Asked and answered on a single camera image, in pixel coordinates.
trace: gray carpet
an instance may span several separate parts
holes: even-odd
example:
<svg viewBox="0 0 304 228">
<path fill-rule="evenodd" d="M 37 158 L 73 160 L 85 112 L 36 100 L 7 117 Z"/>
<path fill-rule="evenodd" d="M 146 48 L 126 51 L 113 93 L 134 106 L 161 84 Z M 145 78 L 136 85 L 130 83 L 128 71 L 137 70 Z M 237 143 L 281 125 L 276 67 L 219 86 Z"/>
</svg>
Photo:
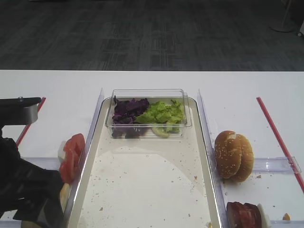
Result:
<svg viewBox="0 0 304 228">
<path fill-rule="evenodd" d="M 0 0 L 0 69 L 304 71 L 281 0 Z"/>
</svg>

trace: green lettuce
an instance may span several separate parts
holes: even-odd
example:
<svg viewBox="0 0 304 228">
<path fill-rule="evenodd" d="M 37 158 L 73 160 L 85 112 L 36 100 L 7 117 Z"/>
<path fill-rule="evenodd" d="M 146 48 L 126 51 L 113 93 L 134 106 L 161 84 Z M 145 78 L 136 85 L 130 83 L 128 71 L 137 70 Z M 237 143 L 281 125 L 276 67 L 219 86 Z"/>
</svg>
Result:
<svg viewBox="0 0 304 228">
<path fill-rule="evenodd" d="M 177 100 L 171 100 L 171 105 L 166 105 L 163 101 L 150 104 L 150 107 L 140 116 L 136 117 L 135 122 L 140 124 L 180 124 L 185 119 L 182 105 Z M 154 129 L 163 134 L 178 133 L 178 127 L 164 127 Z"/>
</svg>

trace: red line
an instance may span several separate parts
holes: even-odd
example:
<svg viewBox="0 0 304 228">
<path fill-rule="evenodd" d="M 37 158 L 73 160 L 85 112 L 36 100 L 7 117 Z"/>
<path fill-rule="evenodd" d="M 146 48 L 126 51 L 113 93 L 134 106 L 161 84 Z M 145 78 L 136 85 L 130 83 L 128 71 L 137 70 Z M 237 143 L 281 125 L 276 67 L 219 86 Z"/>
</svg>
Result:
<svg viewBox="0 0 304 228">
<path fill-rule="evenodd" d="M 267 109 L 266 109 L 266 107 L 265 107 L 265 105 L 264 105 L 264 103 L 263 103 L 263 101 L 262 101 L 262 99 L 260 97 L 257 97 L 257 102 L 261 106 L 261 109 L 262 109 L 262 111 L 263 111 L 263 113 L 264 113 L 264 115 L 265 115 L 265 117 L 266 117 L 266 119 L 267 119 L 267 121 L 268 121 L 268 123 L 269 123 L 269 125 L 270 125 L 270 127 L 272 129 L 272 131 L 274 132 L 277 141 L 279 142 L 279 144 L 280 144 L 280 146 L 281 146 L 281 148 L 282 148 L 285 156 L 288 158 L 289 163 L 290 163 L 291 167 L 294 170 L 294 174 L 295 174 L 295 177 L 296 177 L 297 181 L 298 181 L 299 185 L 301 186 L 302 191 L 304 192 L 304 181 L 303 181 L 303 178 L 302 178 L 301 174 L 298 173 L 298 169 L 294 165 L 294 163 L 292 161 L 292 158 L 291 158 L 291 155 L 290 155 L 290 153 L 289 153 L 289 151 L 288 151 L 288 149 L 287 149 L 287 147 L 286 147 L 283 139 L 281 138 L 281 136 L 279 134 L 279 131 L 277 130 L 274 122 L 272 121 L 272 119 L 270 117 L 269 112 L 267 111 Z"/>
<path fill-rule="evenodd" d="M 38 104 L 38 112 L 40 111 L 40 109 L 41 109 L 41 107 L 42 107 L 42 105 L 44 104 L 45 101 L 46 101 L 46 98 L 43 97 L 43 98 L 41 99 L 41 102 Z M 21 143 L 22 139 L 24 138 L 25 134 L 28 132 L 29 127 L 30 127 L 30 124 L 29 124 L 29 125 L 26 125 L 26 126 L 23 128 L 23 130 L 22 130 L 22 132 L 21 132 L 19 138 L 18 138 L 17 141 L 16 141 L 17 147 L 20 145 L 20 143 Z"/>
</svg>

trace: tomato slice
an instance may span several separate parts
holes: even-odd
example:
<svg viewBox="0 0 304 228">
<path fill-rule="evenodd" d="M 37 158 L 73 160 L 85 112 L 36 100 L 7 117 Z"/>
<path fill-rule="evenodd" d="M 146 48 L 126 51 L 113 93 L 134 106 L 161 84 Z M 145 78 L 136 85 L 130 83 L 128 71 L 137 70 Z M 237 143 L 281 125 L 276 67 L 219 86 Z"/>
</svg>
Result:
<svg viewBox="0 0 304 228">
<path fill-rule="evenodd" d="M 76 134 L 72 137 L 72 141 L 75 142 L 75 152 L 80 157 L 81 152 L 85 148 L 85 138 L 82 134 Z"/>
<path fill-rule="evenodd" d="M 85 138 L 82 134 L 76 134 L 69 139 L 63 150 L 66 153 L 65 161 L 60 166 L 60 176 L 64 183 L 72 183 L 80 173 L 79 158 L 85 148 Z"/>
<path fill-rule="evenodd" d="M 64 161 L 61 164 L 59 171 L 60 171 L 60 177 L 61 177 L 61 179 L 64 183 L 70 184 L 70 183 L 73 182 L 73 180 L 72 180 L 72 178 L 71 178 L 71 176 L 70 176 L 70 174 L 67 170 L 67 162 L 66 161 Z"/>
<path fill-rule="evenodd" d="M 78 156 L 80 157 L 81 152 L 85 148 L 85 138 L 82 134 L 73 135 L 71 139 L 69 139 L 63 150 L 67 152 L 69 149 L 74 150 Z"/>
</svg>

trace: plastic container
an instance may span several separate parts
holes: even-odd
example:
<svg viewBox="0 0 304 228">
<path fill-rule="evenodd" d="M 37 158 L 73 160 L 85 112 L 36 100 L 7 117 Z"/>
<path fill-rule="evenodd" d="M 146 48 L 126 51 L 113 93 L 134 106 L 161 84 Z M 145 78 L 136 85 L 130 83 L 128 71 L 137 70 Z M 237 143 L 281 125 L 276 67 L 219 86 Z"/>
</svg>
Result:
<svg viewBox="0 0 304 228">
<path fill-rule="evenodd" d="M 116 97 L 119 101 L 131 101 L 132 99 L 141 100 L 147 98 L 150 104 L 163 101 L 166 105 L 171 105 L 172 100 L 180 102 L 184 119 L 177 124 L 114 124 L 113 115 L 115 109 Z M 118 89 L 114 90 L 111 97 L 111 103 L 105 120 L 109 134 L 113 138 L 174 138 L 184 135 L 185 127 L 191 126 L 190 110 L 188 98 L 182 89 Z M 164 133 L 164 129 L 174 129 Z"/>
</svg>

